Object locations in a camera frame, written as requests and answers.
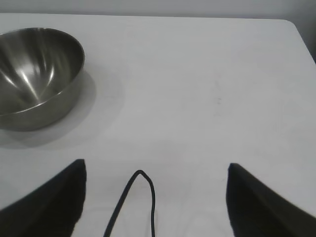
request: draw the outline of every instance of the stainless steel bowl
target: stainless steel bowl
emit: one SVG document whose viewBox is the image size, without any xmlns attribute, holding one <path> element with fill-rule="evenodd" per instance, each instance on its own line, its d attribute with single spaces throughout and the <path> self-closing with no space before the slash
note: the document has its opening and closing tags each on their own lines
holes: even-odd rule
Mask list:
<svg viewBox="0 0 316 237">
<path fill-rule="evenodd" d="M 28 28 L 0 35 L 0 128 L 33 130 L 77 101 L 84 51 L 71 35 Z"/>
</svg>

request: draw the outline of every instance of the white table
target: white table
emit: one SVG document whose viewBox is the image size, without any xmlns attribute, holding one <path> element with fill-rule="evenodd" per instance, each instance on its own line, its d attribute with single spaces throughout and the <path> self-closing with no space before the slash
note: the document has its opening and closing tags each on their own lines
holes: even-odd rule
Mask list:
<svg viewBox="0 0 316 237">
<path fill-rule="evenodd" d="M 0 14 L 0 31 L 51 27 L 86 53 L 85 87 L 59 123 L 0 131 L 0 207 L 77 158 L 87 165 L 73 237 L 103 236 L 132 173 L 157 193 L 158 237 L 232 237 L 227 168 L 238 162 L 316 215 L 316 67 L 284 20 Z M 148 237 L 139 179 L 114 237 Z"/>
</svg>

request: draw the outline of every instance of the black cable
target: black cable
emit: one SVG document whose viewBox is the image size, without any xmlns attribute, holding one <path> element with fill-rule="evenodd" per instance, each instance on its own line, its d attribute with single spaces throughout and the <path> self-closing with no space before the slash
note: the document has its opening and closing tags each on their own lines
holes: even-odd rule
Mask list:
<svg viewBox="0 0 316 237">
<path fill-rule="evenodd" d="M 148 177 L 148 175 L 143 170 L 137 170 L 127 182 L 127 185 L 125 186 L 124 191 L 122 195 L 120 196 L 118 203 L 113 211 L 113 214 L 109 220 L 108 226 L 105 229 L 103 237 L 110 237 L 115 221 L 117 220 L 117 217 L 119 215 L 119 211 L 121 210 L 124 204 L 124 201 L 127 197 L 127 194 L 132 184 L 134 183 L 136 177 L 139 174 L 141 174 L 147 180 L 152 192 L 151 228 L 152 228 L 152 237 L 155 237 L 155 203 L 156 203 L 155 189 L 154 189 L 154 184 L 152 180 Z"/>
</svg>

